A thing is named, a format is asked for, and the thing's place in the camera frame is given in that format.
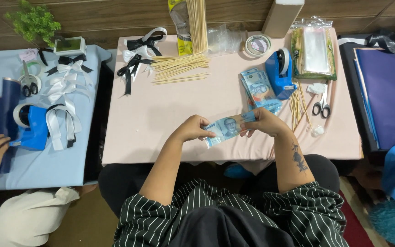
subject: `tape dispenser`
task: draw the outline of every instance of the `tape dispenser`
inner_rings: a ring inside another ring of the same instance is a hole
[[[292,58],[287,48],[280,48],[265,62],[266,73],[278,99],[288,99],[297,89],[292,84]]]
[[[33,104],[17,105],[13,110],[13,118],[19,126],[19,138],[9,142],[9,146],[27,150],[44,150],[48,137],[46,113],[47,109]]]

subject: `wooden wall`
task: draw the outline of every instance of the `wooden wall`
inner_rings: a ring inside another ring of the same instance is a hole
[[[167,0],[30,0],[46,4],[62,25],[64,37],[83,36],[88,44],[117,47],[118,37],[145,35],[163,26],[175,33]],[[239,25],[248,31],[261,30],[272,0],[208,0],[207,22]],[[17,10],[17,0],[0,0],[0,50],[33,48],[14,33],[4,17]],[[395,31],[395,0],[305,0],[299,18],[320,16],[333,20],[338,34],[372,32],[379,27]],[[44,46],[43,41],[37,45]]]

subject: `green fern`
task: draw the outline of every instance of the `green fern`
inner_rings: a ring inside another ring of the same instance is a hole
[[[54,31],[60,30],[61,25],[53,21],[53,15],[45,5],[32,6],[26,0],[19,1],[20,11],[7,12],[5,17],[13,21],[14,31],[21,34],[28,42],[32,42],[37,36],[47,42],[50,47],[54,47],[51,38]]]

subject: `black and white striped shirt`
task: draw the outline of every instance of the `black and white striped shirt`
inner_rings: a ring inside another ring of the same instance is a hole
[[[345,216],[342,197],[317,182],[307,183],[283,194],[265,192],[264,211],[256,209],[247,197],[217,189],[194,179],[173,193],[171,205],[136,194],[124,202],[115,231],[113,247],[167,246],[175,237],[181,219],[204,206],[228,205],[251,214],[263,224],[279,228],[272,217],[284,215],[295,245],[300,247],[348,247],[342,237]]]

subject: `small white pot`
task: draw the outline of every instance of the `small white pot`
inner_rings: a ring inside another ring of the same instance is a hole
[[[80,40],[80,49],[77,50],[69,50],[69,51],[56,51],[57,43],[58,41],[56,40],[54,42],[54,53],[58,56],[77,56],[81,54],[86,55],[86,43],[85,39],[80,37],[74,37],[74,38],[67,38],[65,40]]]

